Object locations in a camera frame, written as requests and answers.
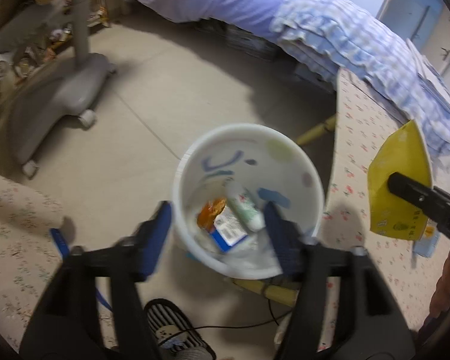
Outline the striped slipper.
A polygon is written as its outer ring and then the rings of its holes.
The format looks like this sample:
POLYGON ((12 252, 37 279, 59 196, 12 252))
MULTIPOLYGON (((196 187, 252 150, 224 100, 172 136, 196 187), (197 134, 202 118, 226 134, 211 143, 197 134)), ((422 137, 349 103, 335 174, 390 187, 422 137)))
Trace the striped slipper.
POLYGON ((184 312, 165 298, 149 301, 145 321, 160 350, 170 359, 208 359, 217 355, 201 337, 184 312))

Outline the white green tube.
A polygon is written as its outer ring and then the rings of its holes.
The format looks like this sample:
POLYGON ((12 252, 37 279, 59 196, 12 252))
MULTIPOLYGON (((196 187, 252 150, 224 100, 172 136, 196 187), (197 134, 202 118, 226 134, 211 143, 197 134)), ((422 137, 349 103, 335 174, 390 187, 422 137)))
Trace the white green tube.
POLYGON ((249 231, 257 233, 263 230, 266 227, 263 213, 258 209, 249 191, 233 179, 227 180, 224 188, 229 206, 249 231))

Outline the white trash bin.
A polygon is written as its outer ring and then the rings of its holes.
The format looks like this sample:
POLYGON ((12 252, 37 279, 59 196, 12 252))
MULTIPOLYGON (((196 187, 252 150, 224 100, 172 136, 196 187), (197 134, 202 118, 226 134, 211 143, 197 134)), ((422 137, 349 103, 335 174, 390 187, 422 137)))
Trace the white trash bin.
POLYGON ((291 139, 258 124, 229 124, 187 149, 172 191, 174 226, 187 252, 219 274, 263 280, 282 269, 266 231, 268 203, 304 241, 319 232, 324 191, 291 139))

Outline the bamboo table leg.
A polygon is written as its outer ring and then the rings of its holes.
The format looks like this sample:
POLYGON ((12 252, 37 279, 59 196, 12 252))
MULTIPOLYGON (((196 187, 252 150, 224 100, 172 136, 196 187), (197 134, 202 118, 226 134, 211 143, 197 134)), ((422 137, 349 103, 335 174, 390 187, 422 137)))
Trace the bamboo table leg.
POLYGON ((297 138, 296 143, 299 146, 305 146, 327 133, 333 133, 335 131, 336 123, 337 116, 333 115, 300 135, 297 138))

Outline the grey rolling chair stand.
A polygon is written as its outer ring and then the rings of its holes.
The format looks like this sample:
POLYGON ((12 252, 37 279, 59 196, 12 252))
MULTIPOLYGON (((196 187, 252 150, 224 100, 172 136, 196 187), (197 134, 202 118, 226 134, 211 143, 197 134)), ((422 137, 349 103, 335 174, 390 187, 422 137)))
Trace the grey rolling chair stand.
POLYGON ((105 55, 92 53, 88 42, 89 0, 33 4, 0 29, 0 80, 14 69, 23 53, 54 25, 71 24, 74 57, 41 64, 39 73, 13 99, 8 122, 11 155, 31 179, 39 167, 34 153, 64 116, 73 116, 89 129, 97 120, 91 106, 115 67, 105 55))

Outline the orange snack wrapper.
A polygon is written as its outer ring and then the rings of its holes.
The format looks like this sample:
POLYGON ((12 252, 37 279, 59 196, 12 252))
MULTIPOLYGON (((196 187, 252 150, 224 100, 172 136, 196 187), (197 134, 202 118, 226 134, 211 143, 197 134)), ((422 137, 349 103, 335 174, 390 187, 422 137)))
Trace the orange snack wrapper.
POLYGON ((220 215, 226 207, 227 200, 225 197, 216 198, 212 201, 208 201, 201 209, 200 213, 196 217, 197 226, 212 233, 215 229, 215 219, 220 215))

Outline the floral fabric cushion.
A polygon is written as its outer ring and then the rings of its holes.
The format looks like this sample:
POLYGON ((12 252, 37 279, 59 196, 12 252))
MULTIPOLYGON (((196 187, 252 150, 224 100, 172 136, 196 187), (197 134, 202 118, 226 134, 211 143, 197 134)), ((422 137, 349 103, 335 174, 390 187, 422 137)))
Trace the floral fabric cushion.
POLYGON ((15 352, 62 262, 49 230, 64 219, 58 200, 0 175, 0 335, 15 352))

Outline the blue milk carton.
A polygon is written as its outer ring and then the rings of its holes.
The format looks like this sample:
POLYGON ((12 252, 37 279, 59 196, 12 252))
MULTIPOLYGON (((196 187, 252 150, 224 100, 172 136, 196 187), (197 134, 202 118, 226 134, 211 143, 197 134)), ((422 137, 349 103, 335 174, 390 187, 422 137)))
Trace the blue milk carton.
POLYGON ((423 258, 431 258, 439 239, 440 232, 437 230, 437 224, 429 219, 423 235, 414 242, 413 253, 423 258))

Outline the folded striped sheet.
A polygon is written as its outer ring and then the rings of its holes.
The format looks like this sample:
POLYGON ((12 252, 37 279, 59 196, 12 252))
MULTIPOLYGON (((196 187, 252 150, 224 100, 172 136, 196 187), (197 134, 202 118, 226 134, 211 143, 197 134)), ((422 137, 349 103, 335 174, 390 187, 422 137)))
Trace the folded striped sheet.
POLYGON ((406 43, 415 61, 418 77, 424 89, 450 113, 450 92, 435 67, 422 55, 414 43, 407 38, 406 43))

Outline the yellow paper bowl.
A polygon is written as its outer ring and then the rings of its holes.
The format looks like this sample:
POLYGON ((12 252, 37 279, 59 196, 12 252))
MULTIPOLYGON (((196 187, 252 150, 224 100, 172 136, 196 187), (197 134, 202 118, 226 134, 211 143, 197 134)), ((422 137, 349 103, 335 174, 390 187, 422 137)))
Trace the yellow paper bowl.
POLYGON ((423 133, 411 120, 385 140, 368 167, 370 230, 389 238, 418 241, 428 222, 419 200, 432 187, 423 133))

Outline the cherry print table cloth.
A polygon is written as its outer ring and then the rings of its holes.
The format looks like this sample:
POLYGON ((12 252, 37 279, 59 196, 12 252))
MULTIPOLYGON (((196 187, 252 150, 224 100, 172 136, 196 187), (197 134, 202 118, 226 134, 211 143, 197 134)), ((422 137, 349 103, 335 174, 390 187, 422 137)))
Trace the cherry print table cloth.
POLYGON ((347 69, 337 77, 337 113, 331 179, 319 231, 326 246, 362 246, 376 264, 412 332, 442 332, 429 303, 450 251, 450 240, 416 207, 388 190, 400 172, 427 187, 435 173, 416 121, 401 118, 388 101, 347 69))

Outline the blue white small box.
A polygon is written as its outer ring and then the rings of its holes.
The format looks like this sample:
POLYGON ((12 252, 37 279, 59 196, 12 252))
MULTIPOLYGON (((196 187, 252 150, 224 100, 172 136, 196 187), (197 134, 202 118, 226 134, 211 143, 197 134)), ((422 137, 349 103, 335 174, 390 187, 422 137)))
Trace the blue white small box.
POLYGON ((222 253, 229 252, 249 236, 240 220, 227 205, 214 218, 213 230, 209 235, 222 253))

